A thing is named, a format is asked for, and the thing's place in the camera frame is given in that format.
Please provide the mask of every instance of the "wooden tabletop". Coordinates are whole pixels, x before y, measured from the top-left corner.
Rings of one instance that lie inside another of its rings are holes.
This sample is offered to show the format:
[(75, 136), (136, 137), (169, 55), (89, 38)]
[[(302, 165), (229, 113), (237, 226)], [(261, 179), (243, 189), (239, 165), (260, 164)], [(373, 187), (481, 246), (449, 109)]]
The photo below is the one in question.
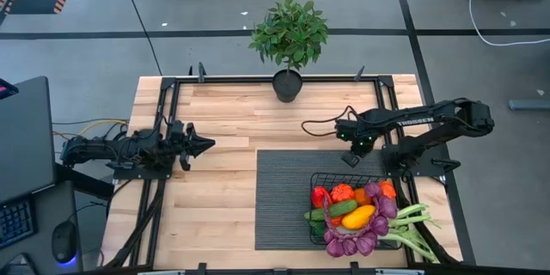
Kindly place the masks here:
[[(415, 75), (393, 75), (400, 108), (422, 105)], [(130, 130), (151, 128), (155, 122), (161, 77), (141, 77)], [(165, 114), (171, 98), (167, 95)], [(254, 250), (257, 150), (345, 150), (350, 145), (334, 137), (311, 137), (300, 124), (305, 119), (329, 119), (347, 105), (358, 111), (377, 107), (374, 86), (365, 82), (306, 82), (292, 103), (277, 100), (270, 83), (184, 84), (177, 119), (192, 121), (197, 133), (216, 139), (216, 146), (192, 159), (192, 170), (174, 165), (167, 182), (157, 243), (155, 269), (347, 268), (406, 266), (405, 253), (375, 251), (369, 257), (330, 258), (324, 251)], [(410, 126), (408, 135), (427, 130)], [(333, 124), (316, 125), (326, 132)], [(382, 146), (382, 139), (375, 148)], [(437, 181), (415, 178), (419, 200), (441, 229), (430, 227), (445, 249), (461, 260), (445, 190)], [(111, 203), (102, 250), (109, 261), (133, 230), (143, 182), (134, 180)], [(144, 263), (149, 228), (144, 232), (140, 263)]]

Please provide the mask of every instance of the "robotic arm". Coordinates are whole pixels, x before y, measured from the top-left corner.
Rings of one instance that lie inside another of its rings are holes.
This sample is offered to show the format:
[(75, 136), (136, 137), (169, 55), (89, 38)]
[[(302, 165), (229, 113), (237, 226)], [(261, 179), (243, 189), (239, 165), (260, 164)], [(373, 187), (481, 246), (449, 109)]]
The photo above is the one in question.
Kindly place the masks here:
[(183, 132), (180, 121), (175, 121), (169, 127), (167, 138), (162, 139), (158, 130), (161, 121), (159, 119), (152, 130), (135, 131), (131, 137), (121, 139), (74, 137), (65, 142), (60, 159), (70, 168), (88, 160), (106, 159), (110, 160), (107, 166), (115, 172), (135, 171), (146, 175), (145, 171), (157, 171), (165, 175), (164, 172), (172, 170), (176, 155), (180, 155), (183, 170), (188, 171), (191, 168), (189, 156), (197, 157), (216, 144), (212, 139), (198, 136), (193, 123), (187, 124)]
[(351, 109), (356, 120), (336, 119), (336, 136), (351, 142), (351, 150), (342, 159), (355, 167), (360, 158), (372, 151), (375, 141), (393, 129), (420, 124), (441, 124), (418, 136), (404, 137), (391, 154), (392, 161), (410, 168), (425, 150), (459, 136), (482, 137), (492, 131), (494, 121), (489, 107), (481, 102), (459, 98), (425, 107), (391, 111), (374, 108), (363, 113)]

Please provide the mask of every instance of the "potted plant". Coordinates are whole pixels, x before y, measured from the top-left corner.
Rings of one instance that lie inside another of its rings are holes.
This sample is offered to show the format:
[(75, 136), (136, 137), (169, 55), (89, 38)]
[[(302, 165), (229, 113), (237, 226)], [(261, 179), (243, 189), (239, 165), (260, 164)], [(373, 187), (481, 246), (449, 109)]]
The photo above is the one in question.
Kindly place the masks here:
[(327, 43), (327, 20), (321, 19), (322, 11), (314, 9), (313, 1), (303, 6), (294, 0), (276, 4), (254, 28), (248, 47), (260, 52), (263, 63), (266, 58), (285, 63), (286, 69), (277, 72), (272, 83), (279, 100), (292, 102), (302, 89), (299, 70), (309, 61), (317, 62), (321, 43)]

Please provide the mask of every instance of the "yellow squash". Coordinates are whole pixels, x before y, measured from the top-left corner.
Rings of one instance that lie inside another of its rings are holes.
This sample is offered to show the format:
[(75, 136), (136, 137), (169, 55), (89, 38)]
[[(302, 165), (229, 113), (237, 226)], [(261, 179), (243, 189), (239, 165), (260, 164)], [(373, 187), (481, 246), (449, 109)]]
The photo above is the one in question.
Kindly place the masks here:
[(342, 218), (342, 226), (346, 229), (361, 229), (375, 213), (373, 205), (360, 206)]

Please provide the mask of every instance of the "wire basket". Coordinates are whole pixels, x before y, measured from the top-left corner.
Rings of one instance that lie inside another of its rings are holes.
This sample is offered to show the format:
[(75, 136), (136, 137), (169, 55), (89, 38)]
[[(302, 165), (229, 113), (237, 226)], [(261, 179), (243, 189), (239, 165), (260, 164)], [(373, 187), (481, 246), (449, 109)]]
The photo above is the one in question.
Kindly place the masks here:
[[(384, 176), (374, 175), (357, 175), (357, 174), (331, 174), (331, 173), (315, 173), (311, 175), (309, 196), (313, 193), (313, 189), (317, 186), (323, 186), (328, 192), (338, 184), (348, 184), (353, 189), (362, 188), (370, 182), (378, 182), (387, 180)], [(310, 201), (311, 209), (314, 210), (313, 202)], [(309, 239), (316, 245), (327, 245), (327, 242), (322, 236), (314, 233), (311, 225), (309, 226)], [(378, 241), (376, 249), (395, 250), (401, 248), (401, 244), (397, 241)]]

